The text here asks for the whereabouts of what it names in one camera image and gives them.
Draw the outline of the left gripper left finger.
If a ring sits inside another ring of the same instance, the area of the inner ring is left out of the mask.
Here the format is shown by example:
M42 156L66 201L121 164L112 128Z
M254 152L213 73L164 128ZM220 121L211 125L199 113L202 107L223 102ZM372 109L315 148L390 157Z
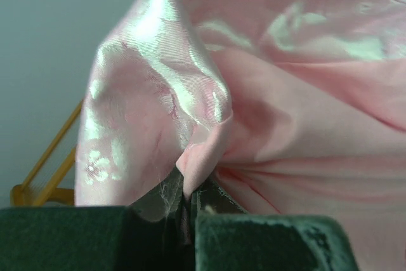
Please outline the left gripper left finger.
M183 178L174 170L130 206L1 210L2 270L189 270Z

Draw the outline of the pink pillow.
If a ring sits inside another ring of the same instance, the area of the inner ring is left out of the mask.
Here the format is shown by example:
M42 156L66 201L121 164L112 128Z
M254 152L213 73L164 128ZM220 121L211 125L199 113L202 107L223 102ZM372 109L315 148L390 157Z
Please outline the pink pillow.
M248 212L335 218L362 270L404 270L405 60L212 56L234 113L179 158L185 192L214 174Z

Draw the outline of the pink satin pillowcase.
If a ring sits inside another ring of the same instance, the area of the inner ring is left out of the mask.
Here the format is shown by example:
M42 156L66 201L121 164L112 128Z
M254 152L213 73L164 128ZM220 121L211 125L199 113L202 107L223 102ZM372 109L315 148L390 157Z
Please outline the pink satin pillowcase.
M271 63L405 60L405 0L136 0L96 52L78 205L130 204L187 148L230 132L232 95L212 56L227 48Z

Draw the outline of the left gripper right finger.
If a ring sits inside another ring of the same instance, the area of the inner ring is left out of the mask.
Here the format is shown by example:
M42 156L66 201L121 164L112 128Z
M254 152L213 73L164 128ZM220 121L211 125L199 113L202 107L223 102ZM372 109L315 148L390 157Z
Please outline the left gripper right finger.
M358 270L341 226L319 215L250 215L211 180L192 196L196 270Z

